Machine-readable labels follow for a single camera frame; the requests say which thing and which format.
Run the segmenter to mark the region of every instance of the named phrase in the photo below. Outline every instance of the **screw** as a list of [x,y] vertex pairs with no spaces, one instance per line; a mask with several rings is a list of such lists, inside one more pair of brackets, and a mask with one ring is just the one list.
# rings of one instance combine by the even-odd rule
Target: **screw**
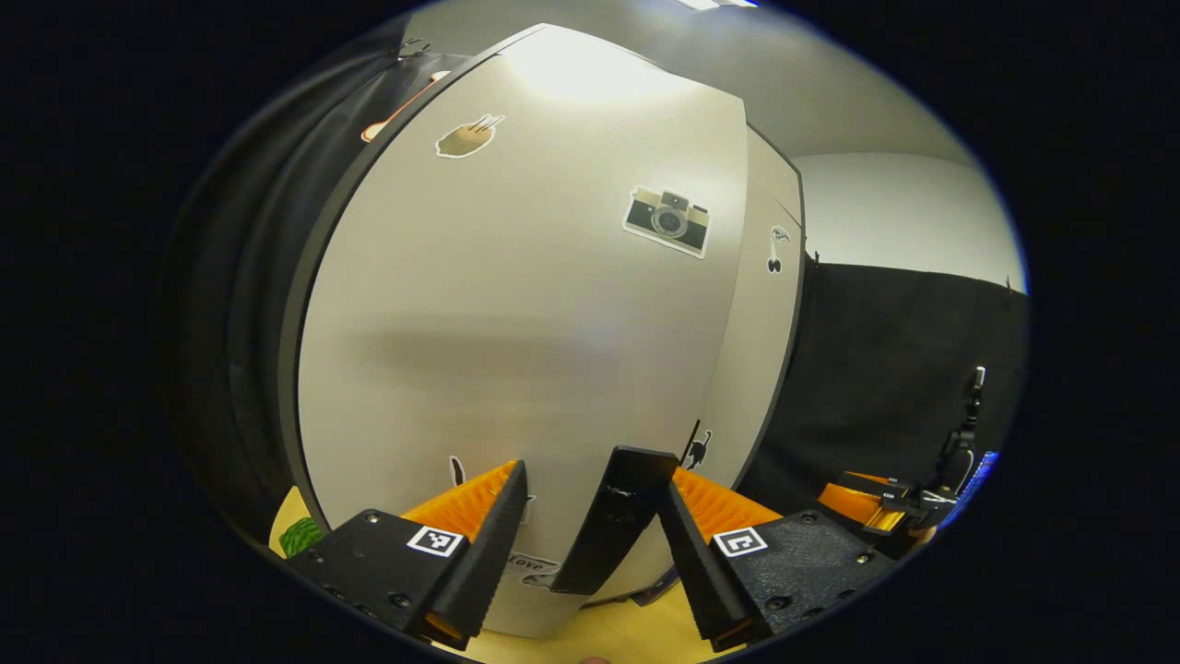
[[780,611],[791,606],[791,601],[789,597],[772,597],[767,600],[766,609],[769,611]]

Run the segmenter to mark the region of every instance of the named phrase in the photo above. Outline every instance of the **green object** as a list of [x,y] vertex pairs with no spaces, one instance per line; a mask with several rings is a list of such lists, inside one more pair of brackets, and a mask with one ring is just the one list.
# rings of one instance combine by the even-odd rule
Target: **green object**
[[304,517],[291,524],[291,527],[287,528],[287,532],[278,537],[278,546],[283,547],[283,553],[287,554],[287,558],[294,558],[322,539],[323,533],[320,532],[320,528],[316,528],[315,521]]

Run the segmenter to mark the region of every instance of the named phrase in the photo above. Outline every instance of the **blue object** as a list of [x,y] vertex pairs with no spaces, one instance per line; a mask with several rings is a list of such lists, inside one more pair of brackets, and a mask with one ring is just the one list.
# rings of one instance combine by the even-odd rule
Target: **blue object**
[[958,502],[951,509],[950,514],[943,519],[939,528],[945,528],[958,519],[959,513],[963,512],[966,504],[971,501],[975,493],[979,491],[979,486],[983,485],[983,481],[988,479],[988,474],[991,472],[991,467],[996,465],[996,458],[998,456],[999,453],[995,452],[989,452],[983,455],[983,461],[979,462],[979,467],[976,468],[975,474],[971,475],[971,481],[968,482],[966,489],[963,491],[963,495],[959,497]]

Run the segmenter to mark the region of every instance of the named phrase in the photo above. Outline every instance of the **white wall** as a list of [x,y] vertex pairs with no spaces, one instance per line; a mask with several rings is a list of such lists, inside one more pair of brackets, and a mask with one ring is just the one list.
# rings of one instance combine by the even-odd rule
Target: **white wall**
[[1028,292],[1020,243],[981,171],[914,155],[791,159],[820,262],[958,274]]

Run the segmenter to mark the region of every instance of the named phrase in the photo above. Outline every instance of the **ceiling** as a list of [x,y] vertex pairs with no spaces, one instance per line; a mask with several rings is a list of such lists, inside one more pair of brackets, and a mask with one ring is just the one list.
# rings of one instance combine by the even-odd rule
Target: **ceiling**
[[474,54],[538,22],[643,54],[741,97],[749,121],[788,157],[893,152],[975,166],[922,103],[808,26],[763,8],[690,9],[674,0],[441,0],[407,37]]

